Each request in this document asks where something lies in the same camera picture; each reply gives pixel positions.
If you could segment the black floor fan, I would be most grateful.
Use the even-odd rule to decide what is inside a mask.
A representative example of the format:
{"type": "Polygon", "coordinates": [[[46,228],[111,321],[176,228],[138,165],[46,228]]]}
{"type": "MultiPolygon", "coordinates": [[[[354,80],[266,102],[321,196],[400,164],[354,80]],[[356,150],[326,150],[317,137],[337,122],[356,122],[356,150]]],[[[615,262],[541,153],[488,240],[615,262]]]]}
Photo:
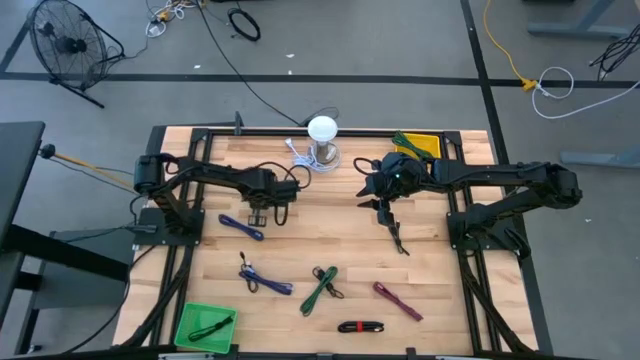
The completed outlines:
{"type": "Polygon", "coordinates": [[[27,17],[33,50],[49,82],[99,108],[87,90],[125,58],[124,46],[70,0],[38,0],[27,17]]]}

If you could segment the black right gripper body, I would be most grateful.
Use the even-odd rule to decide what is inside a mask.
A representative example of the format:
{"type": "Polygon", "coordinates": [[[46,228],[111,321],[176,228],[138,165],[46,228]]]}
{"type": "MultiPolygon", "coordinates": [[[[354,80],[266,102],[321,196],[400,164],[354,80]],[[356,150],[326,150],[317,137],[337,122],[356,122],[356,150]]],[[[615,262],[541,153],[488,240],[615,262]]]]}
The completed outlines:
{"type": "Polygon", "coordinates": [[[372,191],[380,198],[408,197],[432,182],[425,163],[401,152],[374,160],[372,170],[372,191]]]}

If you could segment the white mushroom table lamp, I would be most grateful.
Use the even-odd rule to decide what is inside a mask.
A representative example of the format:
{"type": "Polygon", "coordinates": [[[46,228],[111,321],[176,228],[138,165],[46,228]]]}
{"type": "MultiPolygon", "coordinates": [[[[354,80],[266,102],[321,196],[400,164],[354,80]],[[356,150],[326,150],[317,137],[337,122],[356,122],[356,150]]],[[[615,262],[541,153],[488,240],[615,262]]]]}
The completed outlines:
{"type": "Polygon", "coordinates": [[[311,153],[316,161],[320,164],[331,163],[337,152],[332,144],[338,132],[336,121],[329,116],[316,116],[309,122],[307,132],[312,139],[311,153]]]}

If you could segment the yellow pole with black knob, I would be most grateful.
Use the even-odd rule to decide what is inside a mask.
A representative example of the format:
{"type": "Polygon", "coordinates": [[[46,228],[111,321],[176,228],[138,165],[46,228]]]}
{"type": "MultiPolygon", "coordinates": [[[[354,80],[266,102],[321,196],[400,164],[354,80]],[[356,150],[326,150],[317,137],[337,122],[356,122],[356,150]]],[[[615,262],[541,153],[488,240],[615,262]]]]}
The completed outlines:
{"type": "Polygon", "coordinates": [[[131,173],[127,171],[96,166],[85,161],[60,154],[57,152],[56,147],[53,144],[43,145],[39,150],[39,156],[45,160],[56,162],[71,170],[79,171],[101,182],[108,183],[109,185],[113,185],[120,189],[124,189],[127,192],[133,193],[132,184],[129,181],[118,177],[118,174],[131,175],[131,173]]]}

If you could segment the yellow plastic basket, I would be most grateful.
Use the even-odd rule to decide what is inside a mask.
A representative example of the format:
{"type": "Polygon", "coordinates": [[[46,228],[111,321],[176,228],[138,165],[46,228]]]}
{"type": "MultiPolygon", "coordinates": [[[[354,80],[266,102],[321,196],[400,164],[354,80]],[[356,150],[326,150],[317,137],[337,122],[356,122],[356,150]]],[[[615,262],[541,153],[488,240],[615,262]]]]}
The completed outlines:
{"type": "Polygon", "coordinates": [[[418,160],[440,158],[440,139],[435,135],[397,131],[391,139],[396,152],[418,160]]]}

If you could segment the black desk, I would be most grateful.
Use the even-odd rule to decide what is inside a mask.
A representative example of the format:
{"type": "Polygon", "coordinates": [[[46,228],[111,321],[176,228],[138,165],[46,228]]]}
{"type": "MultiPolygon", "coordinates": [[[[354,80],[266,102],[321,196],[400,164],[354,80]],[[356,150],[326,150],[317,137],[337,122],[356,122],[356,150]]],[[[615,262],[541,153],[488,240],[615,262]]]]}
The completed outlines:
{"type": "Polygon", "coordinates": [[[133,235],[124,230],[53,232],[43,235],[14,223],[41,146],[42,122],[0,123],[0,329],[16,290],[32,293],[28,315],[17,325],[11,360],[105,360],[100,353],[31,353],[39,312],[49,308],[106,305],[125,289],[133,235]]]}

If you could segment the grey table foot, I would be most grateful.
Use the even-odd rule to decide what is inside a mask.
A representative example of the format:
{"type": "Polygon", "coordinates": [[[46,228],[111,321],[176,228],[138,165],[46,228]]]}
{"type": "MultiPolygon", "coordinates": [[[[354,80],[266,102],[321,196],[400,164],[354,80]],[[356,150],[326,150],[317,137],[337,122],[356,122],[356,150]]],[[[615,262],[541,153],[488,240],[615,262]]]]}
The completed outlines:
{"type": "MultiPolygon", "coordinates": [[[[573,6],[580,0],[521,0],[525,5],[548,6],[553,10],[573,6]]],[[[621,40],[630,36],[633,26],[603,25],[601,17],[616,0],[586,0],[588,7],[574,21],[527,23],[527,32],[538,37],[572,38],[578,40],[621,40]]]]}

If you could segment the green plastic basket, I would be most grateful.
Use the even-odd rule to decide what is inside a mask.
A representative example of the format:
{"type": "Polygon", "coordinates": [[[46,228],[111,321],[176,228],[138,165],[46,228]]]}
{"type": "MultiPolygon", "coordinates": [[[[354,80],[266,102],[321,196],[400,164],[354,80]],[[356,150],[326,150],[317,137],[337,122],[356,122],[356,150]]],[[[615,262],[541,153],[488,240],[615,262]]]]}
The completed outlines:
{"type": "Polygon", "coordinates": [[[177,347],[227,354],[231,349],[237,310],[204,303],[186,303],[173,339],[177,347]]]}

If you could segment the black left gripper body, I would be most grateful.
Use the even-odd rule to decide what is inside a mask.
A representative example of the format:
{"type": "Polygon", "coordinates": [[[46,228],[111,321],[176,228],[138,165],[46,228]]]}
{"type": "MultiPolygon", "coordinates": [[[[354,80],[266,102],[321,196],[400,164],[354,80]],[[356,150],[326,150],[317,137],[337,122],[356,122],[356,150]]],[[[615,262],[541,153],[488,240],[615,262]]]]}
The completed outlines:
{"type": "Polygon", "coordinates": [[[267,179],[251,184],[243,190],[242,200],[248,202],[254,209],[281,207],[295,202],[299,191],[299,182],[296,180],[267,179]]]}

